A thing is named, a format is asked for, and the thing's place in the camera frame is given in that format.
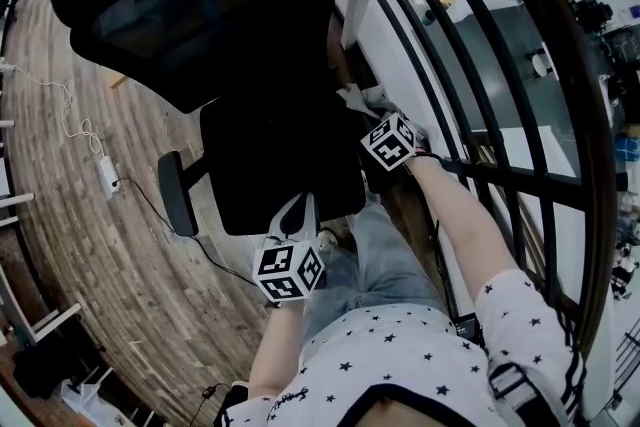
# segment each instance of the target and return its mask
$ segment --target table leg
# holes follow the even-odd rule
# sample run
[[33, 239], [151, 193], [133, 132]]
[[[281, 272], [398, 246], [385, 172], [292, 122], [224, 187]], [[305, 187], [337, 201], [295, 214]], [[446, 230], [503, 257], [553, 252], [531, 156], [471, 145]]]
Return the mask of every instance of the table leg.
[[358, 30], [368, 3], [369, 0], [348, 0], [347, 2], [347, 12], [344, 16], [342, 38], [340, 39], [345, 50], [353, 46], [358, 39]]

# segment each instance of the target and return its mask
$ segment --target person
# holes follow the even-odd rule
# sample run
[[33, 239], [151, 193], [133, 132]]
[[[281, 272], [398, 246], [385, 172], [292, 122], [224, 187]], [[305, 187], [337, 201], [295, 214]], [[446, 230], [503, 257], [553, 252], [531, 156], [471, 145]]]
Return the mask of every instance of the person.
[[483, 328], [460, 338], [380, 204], [347, 218], [357, 257], [324, 237], [327, 289], [271, 314], [249, 400], [227, 425], [568, 425], [584, 365], [562, 317], [518, 269], [493, 218], [440, 165], [407, 167], [446, 232]]

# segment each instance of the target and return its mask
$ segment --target white star-print shirt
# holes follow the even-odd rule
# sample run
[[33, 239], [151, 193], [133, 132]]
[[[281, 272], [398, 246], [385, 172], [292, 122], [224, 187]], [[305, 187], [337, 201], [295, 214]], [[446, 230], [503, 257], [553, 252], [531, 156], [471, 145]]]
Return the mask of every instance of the white star-print shirt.
[[349, 423], [354, 405], [366, 402], [372, 390], [389, 398], [399, 390], [426, 404], [421, 410], [445, 425], [506, 425], [489, 376], [510, 362], [544, 376], [573, 416], [584, 367], [562, 317], [526, 274], [509, 270], [491, 279], [476, 299], [476, 315], [486, 354], [456, 336], [449, 318], [434, 308], [353, 310], [307, 343], [299, 373], [282, 394], [238, 404], [226, 420], [234, 427], [334, 426]]

